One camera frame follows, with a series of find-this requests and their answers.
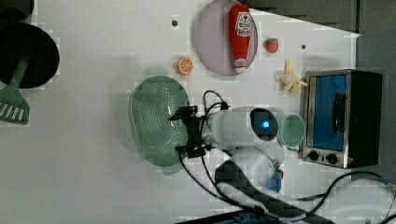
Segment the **white table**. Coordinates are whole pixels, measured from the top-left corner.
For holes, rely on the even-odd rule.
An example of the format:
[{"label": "white table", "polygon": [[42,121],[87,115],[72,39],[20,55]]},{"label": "white table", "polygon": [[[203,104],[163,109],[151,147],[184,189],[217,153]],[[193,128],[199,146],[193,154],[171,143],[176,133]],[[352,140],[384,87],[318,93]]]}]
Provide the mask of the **white table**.
[{"label": "white table", "polygon": [[[28,126],[0,124],[1,223],[174,223],[236,209],[204,193],[184,171],[170,174],[136,149],[127,105],[143,70],[167,67],[195,105],[205,90],[215,90],[233,107],[299,112],[300,96],[276,88],[285,59],[301,77],[312,69],[351,68],[356,36],[251,10],[259,43],[277,37],[280,50],[269,55],[259,46],[244,75],[224,77],[203,66],[192,44],[193,24],[209,2],[38,0],[33,22],[59,43],[60,75],[22,91],[31,106]],[[173,69],[179,56],[193,58],[192,75]],[[224,160],[214,153],[212,171]],[[200,161],[187,163],[208,184]],[[290,197],[321,193],[344,172],[292,152],[283,170],[282,193]]]}]

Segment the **green spatula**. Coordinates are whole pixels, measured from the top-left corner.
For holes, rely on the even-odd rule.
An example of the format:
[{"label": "green spatula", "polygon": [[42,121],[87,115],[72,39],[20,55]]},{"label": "green spatula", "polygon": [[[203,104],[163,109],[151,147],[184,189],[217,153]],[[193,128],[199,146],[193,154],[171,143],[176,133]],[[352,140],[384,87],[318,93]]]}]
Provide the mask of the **green spatula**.
[{"label": "green spatula", "polygon": [[2,121],[16,124],[29,122],[30,106],[20,93],[20,83],[31,57],[32,51],[23,52],[8,86],[0,90],[0,120]]}]

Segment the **orange slice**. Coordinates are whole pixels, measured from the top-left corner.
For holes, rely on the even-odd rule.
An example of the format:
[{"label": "orange slice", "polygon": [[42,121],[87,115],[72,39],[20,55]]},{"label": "orange slice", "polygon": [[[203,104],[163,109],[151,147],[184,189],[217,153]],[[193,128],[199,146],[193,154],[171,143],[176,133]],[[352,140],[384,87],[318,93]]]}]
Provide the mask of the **orange slice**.
[{"label": "orange slice", "polygon": [[190,58],[181,58],[177,62],[177,71],[182,76],[191,74],[192,68],[194,67]]}]

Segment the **green colander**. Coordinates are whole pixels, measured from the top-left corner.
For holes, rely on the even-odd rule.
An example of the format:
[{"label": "green colander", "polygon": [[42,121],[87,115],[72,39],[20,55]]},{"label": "green colander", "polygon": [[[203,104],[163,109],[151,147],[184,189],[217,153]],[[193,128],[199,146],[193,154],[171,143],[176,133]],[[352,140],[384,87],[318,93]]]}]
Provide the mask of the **green colander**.
[{"label": "green colander", "polygon": [[184,88],[170,77],[150,77],[134,90],[129,106],[134,140],[148,161],[158,166],[178,163],[175,147],[186,145],[187,130],[182,120],[169,118],[189,104]]}]

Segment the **red ketchup bottle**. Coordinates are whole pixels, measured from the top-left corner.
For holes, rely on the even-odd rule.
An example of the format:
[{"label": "red ketchup bottle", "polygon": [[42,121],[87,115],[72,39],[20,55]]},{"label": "red ketchup bottle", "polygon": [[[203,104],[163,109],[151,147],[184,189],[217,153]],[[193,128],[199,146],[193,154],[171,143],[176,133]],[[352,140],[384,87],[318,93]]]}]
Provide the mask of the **red ketchup bottle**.
[{"label": "red ketchup bottle", "polygon": [[250,43],[250,12],[245,5],[235,5],[229,12],[230,42],[233,48],[233,64],[236,73],[247,70],[248,45]]}]

